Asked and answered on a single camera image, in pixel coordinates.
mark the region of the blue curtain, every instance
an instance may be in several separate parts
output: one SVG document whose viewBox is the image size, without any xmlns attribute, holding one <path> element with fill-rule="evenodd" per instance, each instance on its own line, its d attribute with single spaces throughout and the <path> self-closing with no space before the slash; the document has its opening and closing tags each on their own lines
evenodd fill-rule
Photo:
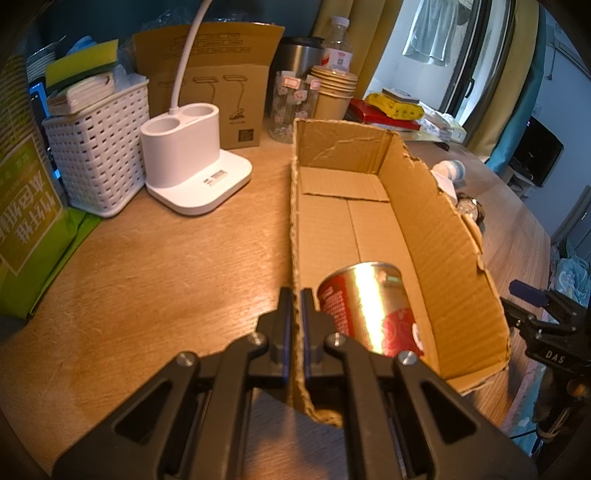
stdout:
<svg viewBox="0 0 591 480">
<path fill-rule="evenodd" d="M 544 57 L 546 54 L 546 15 L 540 7 L 538 16 L 538 35 L 535 40 L 534 57 L 531 60 L 530 69 L 525 78 L 525 83 L 513 109 L 509 121 L 501 137 L 492 151 L 491 157 L 486 162 L 495 173 L 500 174 L 515 153 L 517 145 L 525 132 L 527 122 L 534 111 L 535 100 L 538 98 L 542 78 L 544 77 Z"/>
</svg>

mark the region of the yellow sponge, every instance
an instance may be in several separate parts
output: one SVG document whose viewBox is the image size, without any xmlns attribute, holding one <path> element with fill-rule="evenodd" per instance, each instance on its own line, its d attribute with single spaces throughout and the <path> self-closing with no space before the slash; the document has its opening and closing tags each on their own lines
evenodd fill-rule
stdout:
<svg viewBox="0 0 591 480">
<path fill-rule="evenodd" d="M 394 120 L 418 120 L 425 110 L 416 103 L 397 102 L 384 93 L 370 93 L 365 101 Z"/>
<path fill-rule="evenodd" d="M 112 70 L 117 63 L 118 46 L 119 40 L 111 40 L 50 63 L 45 70 L 47 90 L 61 90 L 89 76 Z"/>
</svg>

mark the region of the watch face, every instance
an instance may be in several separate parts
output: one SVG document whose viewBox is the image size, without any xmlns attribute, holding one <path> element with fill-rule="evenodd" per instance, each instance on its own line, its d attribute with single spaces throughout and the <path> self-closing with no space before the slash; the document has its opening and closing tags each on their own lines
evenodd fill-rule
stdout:
<svg viewBox="0 0 591 480">
<path fill-rule="evenodd" d="M 460 213 L 467 213 L 475 222 L 478 220 L 478 204 L 475 199 L 463 198 L 458 200 L 456 209 Z"/>
</svg>

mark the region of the cup hole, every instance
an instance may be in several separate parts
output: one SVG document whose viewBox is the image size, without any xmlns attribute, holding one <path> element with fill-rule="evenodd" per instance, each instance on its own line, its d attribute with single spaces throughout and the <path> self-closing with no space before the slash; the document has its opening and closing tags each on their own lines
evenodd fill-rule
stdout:
<svg viewBox="0 0 591 480">
<path fill-rule="evenodd" d="M 205 116 L 210 115 L 213 111 L 209 105 L 191 105 L 183 109 L 183 113 L 187 116 Z"/>
<path fill-rule="evenodd" d="M 149 134 L 163 134 L 169 130 L 177 128 L 181 124 L 180 120 L 173 116 L 154 119 L 145 127 L 145 132 Z"/>
</svg>

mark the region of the curtain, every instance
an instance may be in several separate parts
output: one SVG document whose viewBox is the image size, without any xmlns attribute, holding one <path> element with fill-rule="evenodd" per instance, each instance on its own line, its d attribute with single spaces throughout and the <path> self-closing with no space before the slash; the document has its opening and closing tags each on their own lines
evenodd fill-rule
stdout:
<svg viewBox="0 0 591 480">
<path fill-rule="evenodd" d="M 491 157 L 486 162 L 486 166 L 495 173 L 501 173 L 509 163 L 513 153 L 515 153 L 515 149 L 525 132 L 531 113 L 534 111 L 535 100 L 538 98 L 538 92 L 540 91 L 540 85 L 544 77 L 546 18 L 542 7 L 540 7 L 539 12 L 538 34 L 530 70 L 525 78 L 525 84 L 523 85 L 511 118 L 509 118 L 499 142 L 492 151 Z"/>
<path fill-rule="evenodd" d="M 365 93 L 378 67 L 401 6 L 402 0 L 323 0 L 320 6 L 313 35 L 322 35 L 335 15 L 350 21 L 347 29 L 353 46 L 350 71 L 359 76 L 357 98 Z"/>
<path fill-rule="evenodd" d="M 482 161 L 491 156 L 518 102 L 534 56 L 538 17 L 536 0 L 515 2 L 515 28 L 505 67 L 488 110 L 467 145 Z"/>
</svg>

